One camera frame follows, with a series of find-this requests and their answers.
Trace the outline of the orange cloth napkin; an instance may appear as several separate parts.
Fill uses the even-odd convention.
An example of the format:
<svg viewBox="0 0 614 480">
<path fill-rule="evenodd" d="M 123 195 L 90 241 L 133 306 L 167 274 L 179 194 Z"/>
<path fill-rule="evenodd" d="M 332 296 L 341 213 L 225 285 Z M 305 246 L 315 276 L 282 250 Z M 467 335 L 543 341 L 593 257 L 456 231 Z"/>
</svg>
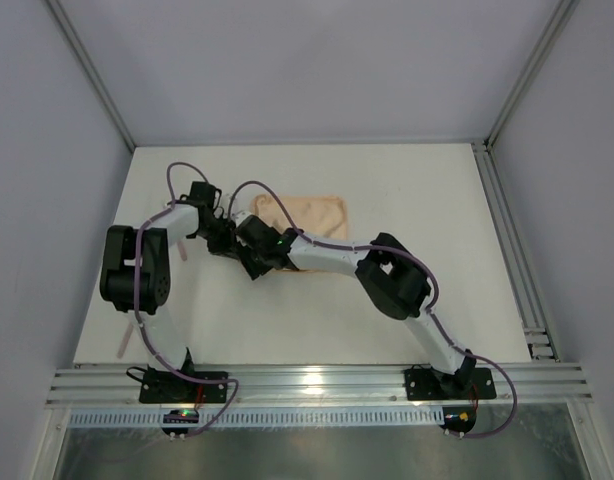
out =
<svg viewBox="0 0 614 480">
<path fill-rule="evenodd" d="M 346 202 L 337 196 L 281 196 L 280 201 L 296 226 L 317 241 L 342 245 L 348 242 L 348 213 Z M 279 204 L 270 194 L 256 196 L 250 203 L 250 212 L 265 224 L 283 234 L 291 224 Z M 312 248 L 297 238 L 298 264 L 286 266 L 287 272 L 333 272 L 352 275 L 354 260 L 349 253 L 324 248 Z"/>
</svg>

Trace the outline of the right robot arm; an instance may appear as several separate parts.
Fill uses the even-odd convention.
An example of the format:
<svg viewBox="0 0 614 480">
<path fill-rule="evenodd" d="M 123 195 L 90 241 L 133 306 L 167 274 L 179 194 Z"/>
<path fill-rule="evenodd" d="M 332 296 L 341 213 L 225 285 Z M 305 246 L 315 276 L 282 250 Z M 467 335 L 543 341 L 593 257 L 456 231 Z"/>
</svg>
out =
<svg viewBox="0 0 614 480">
<path fill-rule="evenodd" d="M 243 263 L 256 276 L 271 269 L 318 271 L 353 277 L 383 315 L 404 322 L 425 348 L 437 388 L 448 398 L 472 389 L 476 359 L 451 338 L 433 313 L 438 282 L 419 260 L 388 233 L 364 245 L 333 241 L 288 228 L 280 233 L 258 216 L 231 216 Z"/>
</svg>

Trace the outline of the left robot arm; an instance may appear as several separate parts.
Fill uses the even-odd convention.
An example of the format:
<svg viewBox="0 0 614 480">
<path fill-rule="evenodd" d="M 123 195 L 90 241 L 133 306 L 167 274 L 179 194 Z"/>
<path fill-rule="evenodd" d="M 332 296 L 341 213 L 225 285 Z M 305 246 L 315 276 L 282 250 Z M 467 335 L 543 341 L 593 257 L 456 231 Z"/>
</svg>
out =
<svg viewBox="0 0 614 480">
<path fill-rule="evenodd" d="M 189 348 L 172 320 L 166 302 L 172 287 L 170 249 L 185 238 L 217 231 L 215 215 L 221 190 L 196 181 L 140 227 L 113 225 L 106 233 L 99 289 L 102 298 L 132 317 L 148 354 L 147 378 L 182 384 L 217 385 L 195 371 Z"/>
</svg>

